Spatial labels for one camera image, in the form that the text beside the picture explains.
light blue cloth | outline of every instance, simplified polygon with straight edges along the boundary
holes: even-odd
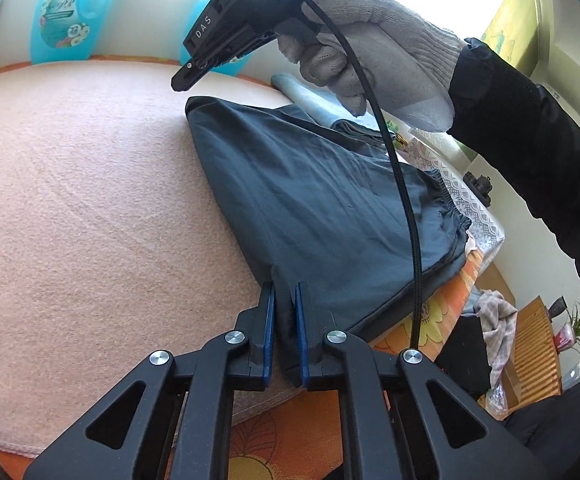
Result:
[[[352,139],[362,140],[378,148],[384,142],[374,115],[366,112],[353,116],[337,101],[329,90],[308,88],[291,74],[272,76],[272,85],[283,92],[293,103],[301,107],[319,126],[330,128]]]
[[[470,294],[468,295],[468,299],[465,301],[464,309],[461,312],[462,316],[476,316],[477,309],[475,308],[477,305],[477,301],[482,296],[482,292],[475,286],[472,286],[470,290]]]

silver bolt head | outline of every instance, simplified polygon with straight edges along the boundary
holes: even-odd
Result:
[[[157,350],[156,352],[152,352],[150,354],[150,362],[155,366],[166,364],[169,360],[170,354],[168,354],[165,350]]]
[[[341,330],[331,330],[326,337],[331,343],[343,343],[348,338]]]
[[[415,350],[414,348],[408,348],[403,353],[403,360],[411,365],[418,365],[420,362],[423,361],[423,354],[419,352],[419,350]]]
[[[243,332],[239,332],[238,330],[233,330],[232,332],[228,332],[225,335],[225,341],[231,345],[237,345],[244,339],[246,339],[245,334]]]

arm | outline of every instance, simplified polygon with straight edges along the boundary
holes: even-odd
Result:
[[[580,277],[580,129],[551,95],[481,41],[466,44],[393,0],[316,2],[350,41],[384,110],[408,122],[400,111],[420,83],[406,69],[412,60],[440,84],[454,107],[443,131],[451,124],[448,133],[500,171],[574,259]],[[363,89],[339,43],[327,30],[317,38],[319,44],[305,46],[282,37],[279,48],[350,113],[365,113]]]
[[[459,56],[449,94],[455,117],[448,133],[502,174],[580,277],[580,128],[545,88],[478,40]]]

white knit glove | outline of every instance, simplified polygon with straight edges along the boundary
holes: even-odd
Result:
[[[429,131],[446,130],[452,125],[454,110],[448,87],[464,41],[394,0],[315,2],[350,42],[384,110],[408,122],[403,115],[412,115],[418,103],[432,103],[430,97],[436,95],[445,102],[441,108],[447,107],[442,113],[446,117],[436,121],[443,123],[437,124],[436,130]],[[303,11],[312,22],[322,23],[305,4]],[[291,62],[300,64],[305,80],[328,86],[353,115],[364,114],[366,97],[339,42],[327,28],[317,38],[319,43],[304,45],[291,36],[280,36],[279,50]],[[427,129],[418,124],[412,126]]]

black clothing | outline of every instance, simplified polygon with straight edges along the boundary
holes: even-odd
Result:
[[[450,83],[455,118],[448,133],[502,174],[574,259],[580,277],[580,128],[545,88],[481,41],[467,41]],[[523,139],[523,149],[515,139]],[[580,478],[580,383],[505,424],[551,479]]]
[[[492,368],[478,317],[459,316],[435,364],[475,400],[490,389]]]
[[[216,201],[259,283],[276,291],[282,368],[295,382],[292,304],[310,284],[337,327],[366,340],[406,317],[412,248],[385,153],[323,128],[296,105],[255,108],[191,97],[186,115]],[[465,264],[470,220],[438,172],[401,165],[417,218],[424,299]]]

